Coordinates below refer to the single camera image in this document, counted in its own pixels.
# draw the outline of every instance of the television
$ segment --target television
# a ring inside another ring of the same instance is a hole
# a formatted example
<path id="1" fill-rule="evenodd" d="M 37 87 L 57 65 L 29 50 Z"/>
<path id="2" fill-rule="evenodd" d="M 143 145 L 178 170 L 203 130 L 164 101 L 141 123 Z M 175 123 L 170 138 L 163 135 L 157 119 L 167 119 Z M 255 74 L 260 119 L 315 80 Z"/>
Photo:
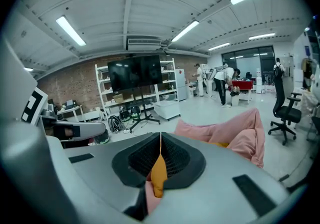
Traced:
<path id="1" fill-rule="evenodd" d="M 108 63 L 114 92 L 156 84 L 162 84 L 159 55 L 132 57 Z"/>

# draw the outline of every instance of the tv stand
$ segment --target tv stand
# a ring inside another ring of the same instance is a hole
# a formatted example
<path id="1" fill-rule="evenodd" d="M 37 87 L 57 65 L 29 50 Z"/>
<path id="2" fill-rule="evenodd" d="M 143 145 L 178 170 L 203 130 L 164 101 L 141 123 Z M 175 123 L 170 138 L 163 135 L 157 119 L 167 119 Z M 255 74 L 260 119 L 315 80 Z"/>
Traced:
<path id="1" fill-rule="evenodd" d="M 152 114 L 147 115 L 147 110 L 146 110 L 146 106 L 145 106 L 145 101 L 144 101 L 144 95 L 142 93 L 142 88 L 140 87 L 140 93 L 141 93 L 141 100 L 142 100 L 142 106 L 143 106 L 143 111 L 144 111 L 144 118 L 140 118 L 140 114 L 138 113 L 138 118 L 135 119 L 135 124 L 132 125 L 129 129 L 130 129 L 130 133 L 132 134 L 132 130 L 133 128 L 135 128 L 141 121 L 147 120 L 147 121 L 153 121 L 153 122 L 158 122 L 160 125 L 160 120 L 158 119 L 152 119 Z M 137 104 L 137 100 L 136 100 L 136 96 L 135 96 L 135 90 L 132 89 L 132 94 L 133 94 L 133 102 L 139 106 Z"/>

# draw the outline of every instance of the person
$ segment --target person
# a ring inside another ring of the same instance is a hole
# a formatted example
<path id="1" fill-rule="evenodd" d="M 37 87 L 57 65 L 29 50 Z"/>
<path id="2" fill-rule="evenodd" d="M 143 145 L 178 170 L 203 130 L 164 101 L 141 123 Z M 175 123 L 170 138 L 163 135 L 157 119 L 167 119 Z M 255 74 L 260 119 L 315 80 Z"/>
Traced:
<path id="1" fill-rule="evenodd" d="M 282 65 L 282 64 L 280 63 L 280 59 L 279 59 L 279 58 L 276 58 L 276 64 L 274 64 L 273 70 L 275 70 L 276 67 L 279 67 L 280 70 L 282 71 L 282 73 L 286 72 L 286 68 L 284 67 L 284 65 Z"/>
<path id="2" fill-rule="evenodd" d="M 198 81 L 198 91 L 199 91 L 198 97 L 203 97 L 204 96 L 204 85 L 203 85 L 204 78 L 202 74 L 203 72 L 199 63 L 195 64 L 194 66 L 196 68 L 196 74 L 193 74 L 192 76 L 196 77 Z"/>
<path id="3" fill-rule="evenodd" d="M 226 66 L 221 71 L 218 71 L 214 75 L 214 82 L 219 91 L 219 96 L 221 100 L 221 107 L 230 108 L 231 105 L 226 104 L 226 83 L 231 88 L 232 92 L 236 92 L 237 89 L 232 84 L 232 79 L 237 78 L 240 75 L 240 70 L 232 67 Z"/>

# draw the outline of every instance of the brick wall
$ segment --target brick wall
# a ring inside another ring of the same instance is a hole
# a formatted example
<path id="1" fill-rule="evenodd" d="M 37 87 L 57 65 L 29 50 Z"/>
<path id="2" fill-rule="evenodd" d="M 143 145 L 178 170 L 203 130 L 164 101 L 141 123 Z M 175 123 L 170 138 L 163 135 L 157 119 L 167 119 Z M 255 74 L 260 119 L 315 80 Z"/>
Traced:
<path id="1" fill-rule="evenodd" d="M 38 81 L 38 88 L 48 94 L 48 99 L 53 99 L 59 106 L 67 100 L 75 100 L 82 105 L 83 111 L 101 107 L 95 64 L 98 67 L 107 66 L 108 62 L 122 60 L 125 55 L 112 55 L 84 61 L 63 69 L 60 69 Z M 196 73 L 196 63 L 207 63 L 207 58 L 195 57 L 182 54 L 171 54 L 166 57 L 160 55 L 161 60 L 174 58 L 175 68 L 184 69 L 185 77 L 189 81 L 195 81 L 192 77 Z"/>

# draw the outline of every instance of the pink fabric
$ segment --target pink fabric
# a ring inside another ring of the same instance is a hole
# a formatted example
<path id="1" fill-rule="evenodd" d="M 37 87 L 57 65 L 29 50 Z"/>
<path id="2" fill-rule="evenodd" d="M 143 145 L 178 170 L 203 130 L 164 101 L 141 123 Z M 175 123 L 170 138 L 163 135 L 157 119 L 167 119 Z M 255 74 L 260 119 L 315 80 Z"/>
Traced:
<path id="1" fill-rule="evenodd" d="M 179 120 L 174 133 L 209 143 L 229 143 L 228 149 L 262 168 L 265 154 L 265 131 L 257 108 L 249 109 L 231 120 L 195 126 Z"/>

